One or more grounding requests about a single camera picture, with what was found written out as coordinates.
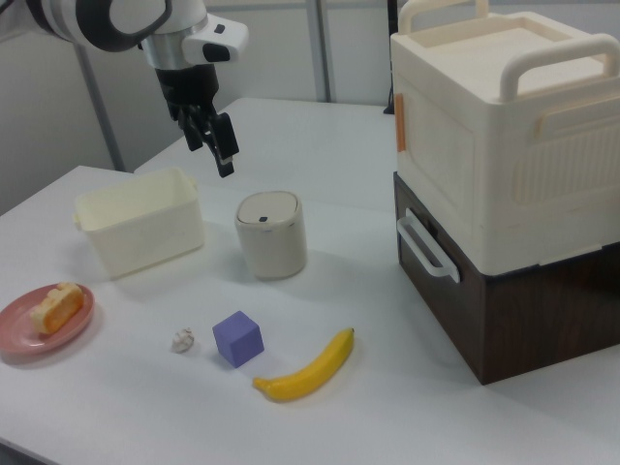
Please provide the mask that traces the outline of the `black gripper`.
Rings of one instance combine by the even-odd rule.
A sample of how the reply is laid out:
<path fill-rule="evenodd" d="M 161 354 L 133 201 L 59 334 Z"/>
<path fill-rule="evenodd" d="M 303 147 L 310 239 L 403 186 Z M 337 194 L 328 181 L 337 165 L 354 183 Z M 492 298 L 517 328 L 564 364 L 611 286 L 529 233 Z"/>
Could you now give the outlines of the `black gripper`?
<path fill-rule="evenodd" d="M 196 151 L 205 143 L 214 156 L 219 175 L 224 178 L 233 174 L 233 156 L 239 147 L 229 115 L 215 112 L 213 99 L 219 90 L 215 67 L 197 65 L 155 72 L 170 117 L 183 132 L 189 150 Z"/>

